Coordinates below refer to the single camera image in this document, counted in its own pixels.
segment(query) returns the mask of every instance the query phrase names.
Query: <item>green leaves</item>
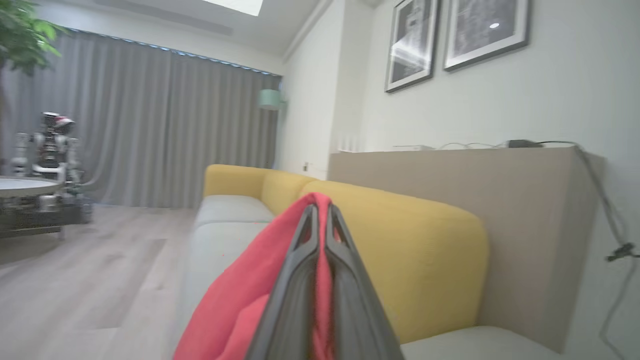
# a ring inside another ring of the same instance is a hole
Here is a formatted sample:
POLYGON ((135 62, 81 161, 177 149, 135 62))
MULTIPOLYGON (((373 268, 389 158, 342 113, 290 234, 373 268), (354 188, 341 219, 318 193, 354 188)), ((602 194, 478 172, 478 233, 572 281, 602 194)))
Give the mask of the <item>green leaves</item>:
POLYGON ((0 69, 10 63, 13 70, 33 75, 35 67, 50 65, 47 54, 61 56, 51 45, 57 32, 66 29, 35 17, 37 4, 27 0, 0 0, 0 69))

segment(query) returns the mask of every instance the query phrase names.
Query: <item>curtain rail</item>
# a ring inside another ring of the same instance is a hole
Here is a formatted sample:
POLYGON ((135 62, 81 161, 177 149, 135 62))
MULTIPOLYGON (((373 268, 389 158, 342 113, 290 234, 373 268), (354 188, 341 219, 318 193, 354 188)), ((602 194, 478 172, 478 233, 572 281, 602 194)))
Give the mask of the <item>curtain rail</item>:
POLYGON ((239 68, 244 69, 244 70, 250 70, 250 71, 253 71, 253 72, 260 72, 261 74, 265 74, 265 75, 282 76, 282 75, 274 74, 272 72, 267 72, 267 71, 263 71, 263 70, 259 70, 259 69, 254 69, 252 67, 247 67, 247 66, 244 66, 244 65, 231 63, 229 61, 214 59, 214 58, 210 58, 208 56, 202 56, 202 55, 196 55, 196 54, 187 53, 186 51, 180 51, 180 50, 172 49, 170 47, 152 45, 152 44, 147 44, 146 42, 129 40, 129 39, 119 38, 119 37, 112 37, 111 35, 92 33, 91 31, 78 30, 78 29, 74 29, 74 28, 65 28, 65 29, 67 29, 69 31, 73 31, 74 33, 94 34, 94 35, 98 35, 98 36, 101 36, 101 37, 112 38, 112 39, 115 39, 115 40, 121 40, 121 41, 125 41, 125 42, 133 42, 135 44, 153 47, 154 49, 160 49, 160 50, 164 50, 164 51, 171 51, 172 53, 176 53, 178 55, 189 56, 189 57, 192 57, 192 58, 205 59, 205 60, 213 61, 214 63, 221 63, 221 64, 224 64, 224 65, 230 65, 230 66, 233 66, 233 67, 239 67, 239 68))

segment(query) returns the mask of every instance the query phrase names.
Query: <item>skylight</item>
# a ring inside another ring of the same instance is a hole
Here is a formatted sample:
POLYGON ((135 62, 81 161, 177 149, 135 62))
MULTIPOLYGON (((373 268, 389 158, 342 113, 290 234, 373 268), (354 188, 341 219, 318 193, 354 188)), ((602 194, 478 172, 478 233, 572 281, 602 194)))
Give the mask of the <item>skylight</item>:
POLYGON ((258 16, 262 8, 262 0, 204 0, 208 3, 224 6, 249 15, 258 16))

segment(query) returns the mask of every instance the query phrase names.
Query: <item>beige partition wall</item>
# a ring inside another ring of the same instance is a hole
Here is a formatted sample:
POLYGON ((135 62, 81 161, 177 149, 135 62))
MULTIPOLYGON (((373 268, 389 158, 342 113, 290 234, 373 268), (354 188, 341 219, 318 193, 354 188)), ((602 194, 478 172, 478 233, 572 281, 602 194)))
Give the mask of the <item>beige partition wall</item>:
POLYGON ((573 148, 338 153, 328 179, 477 215, 491 244, 478 324, 563 351, 598 204, 573 148))

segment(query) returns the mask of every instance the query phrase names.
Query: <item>green lamp shade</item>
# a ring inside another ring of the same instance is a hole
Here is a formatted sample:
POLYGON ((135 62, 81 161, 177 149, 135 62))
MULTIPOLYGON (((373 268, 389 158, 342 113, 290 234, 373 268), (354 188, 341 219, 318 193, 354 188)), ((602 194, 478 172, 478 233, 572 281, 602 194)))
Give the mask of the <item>green lamp shade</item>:
POLYGON ((258 96, 258 106, 265 110, 280 109, 280 92, 278 90, 264 89, 260 90, 258 96))

